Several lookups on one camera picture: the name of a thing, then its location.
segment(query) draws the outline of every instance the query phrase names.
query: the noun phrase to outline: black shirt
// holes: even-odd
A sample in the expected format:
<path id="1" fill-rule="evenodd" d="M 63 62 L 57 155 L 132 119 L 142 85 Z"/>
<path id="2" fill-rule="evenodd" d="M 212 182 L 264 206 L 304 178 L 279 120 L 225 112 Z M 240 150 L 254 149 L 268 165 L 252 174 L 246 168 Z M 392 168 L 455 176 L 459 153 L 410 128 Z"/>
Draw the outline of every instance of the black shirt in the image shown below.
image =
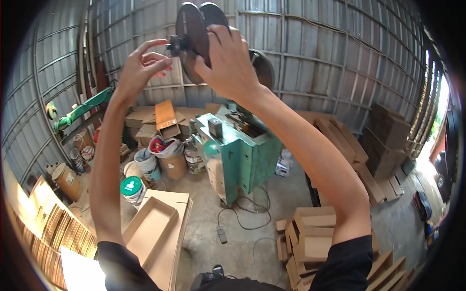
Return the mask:
<path id="1" fill-rule="evenodd" d="M 99 264 L 105 273 L 108 291 L 159 291 L 138 258 L 127 248 L 112 242 L 99 242 Z M 372 236 L 363 236 L 333 245 L 311 284 L 315 290 L 366 290 L 372 268 Z M 203 285 L 198 291 L 282 291 L 267 283 L 250 279 L 222 279 Z"/>

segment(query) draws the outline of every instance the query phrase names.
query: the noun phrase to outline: cardboard stack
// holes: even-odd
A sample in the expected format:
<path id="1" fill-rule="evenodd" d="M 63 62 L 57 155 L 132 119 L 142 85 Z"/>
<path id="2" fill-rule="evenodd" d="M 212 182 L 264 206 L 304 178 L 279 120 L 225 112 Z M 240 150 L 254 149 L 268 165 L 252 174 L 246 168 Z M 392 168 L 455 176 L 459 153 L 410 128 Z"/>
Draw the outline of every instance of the cardboard stack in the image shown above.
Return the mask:
<path id="1" fill-rule="evenodd" d="M 333 207 L 299 207 L 293 218 L 275 222 L 278 259 L 286 263 L 293 290 L 309 290 L 332 245 L 336 214 Z M 379 251 L 375 232 L 372 248 Z"/>
<path id="2" fill-rule="evenodd" d="M 403 146 L 411 126 L 393 109 L 374 105 L 361 145 L 369 156 L 367 168 L 376 180 L 395 175 L 406 154 Z"/>

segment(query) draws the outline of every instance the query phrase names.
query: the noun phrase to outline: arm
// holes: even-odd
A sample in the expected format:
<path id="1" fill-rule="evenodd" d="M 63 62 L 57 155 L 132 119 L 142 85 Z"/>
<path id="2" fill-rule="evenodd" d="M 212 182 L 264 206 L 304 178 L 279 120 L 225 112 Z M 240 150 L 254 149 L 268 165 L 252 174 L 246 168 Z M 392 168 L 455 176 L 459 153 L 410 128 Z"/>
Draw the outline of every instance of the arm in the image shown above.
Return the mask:
<path id="1" fill-rule="evenodd" d="M 166 40 L 146 41 L 129 55 L 118 87 L 110 99 L 99 133 L 94 165 L 90 175 L 89 203 L 96 227 L 97 241 L 125 245 L 120 216 L 120 145 L 124 117 L 128 108 L 153 76 L 165 76 L 171 59 L 145 51 Z"/>
<path id="2" fill-rule="evenodd" d="M 369 197 L 350 164 L 314 126 L 259 84 L 247 43 L 237 29 L 209 27 L 212 69 L 202 57 L 196 72 L 221 96 L 255 114 L 290 150 L 336 212 L 332 244 L 370 235 Z"/>

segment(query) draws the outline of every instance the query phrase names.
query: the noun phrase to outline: corrugated metal wall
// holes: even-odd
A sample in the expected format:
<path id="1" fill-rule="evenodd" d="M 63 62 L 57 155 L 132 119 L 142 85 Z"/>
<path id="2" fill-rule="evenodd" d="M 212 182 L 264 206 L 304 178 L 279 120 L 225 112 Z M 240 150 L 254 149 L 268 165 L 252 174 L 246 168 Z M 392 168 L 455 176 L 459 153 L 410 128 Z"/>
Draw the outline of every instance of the corrugated metal wall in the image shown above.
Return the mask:
<path id="1" fill-rule="evenodd" d="M 54 0 L 40 13 L 18 53 L 10 76 L 1 123 L 2 159 L 7 159 L 20 185 L 30 174 L 44 175 L 46 163 L 65 161 L 51 134 L 45 105 L 53 101 L 59 115 L 77 103 L 76 51 L 83 1 Z M 65 130 L 69 133 L 79 121 Z"/>
<path id="2" fill-rule="evenodd" d="M 199 5 L 203 1 L 193 1 Z M 174 34 L 182 1 L 105 0 L 93 4 L 94 57 L 118 78 L 143 41 Z M 419 17 L 396 0 L 214 1 L 251 48 L 274 69 L 274 92 L 291 108 L 338 115 L 360 133 L 374 102 L 412 122 L 424 81 Z M 156 49 L 166 53 L 164 47 Z M 221 102 L 207 86 L 192 86 L 179 64 L 149 81 L 139 105 L 171 99 L 176 106 Z"/>

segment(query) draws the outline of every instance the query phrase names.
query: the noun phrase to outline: black sleeve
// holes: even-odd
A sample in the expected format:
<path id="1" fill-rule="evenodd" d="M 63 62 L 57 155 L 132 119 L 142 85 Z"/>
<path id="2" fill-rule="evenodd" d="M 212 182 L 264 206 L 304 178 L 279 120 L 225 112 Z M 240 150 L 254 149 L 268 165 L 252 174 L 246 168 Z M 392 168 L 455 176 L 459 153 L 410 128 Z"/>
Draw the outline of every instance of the black sleeve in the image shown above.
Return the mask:
<path id="1" fill-rule="evenodd" d="M 372 268 L 372 235 L 333 245 L 327 261 L 319 268 L 309 291 L 366 290 Z"/>
<path id="2" fill-rule="evenodd" d="M 160 290 L 141 267 L 136 255 L 126 247 L 113 242 L 99 242 L 97 250 L 107 291 Z"/>

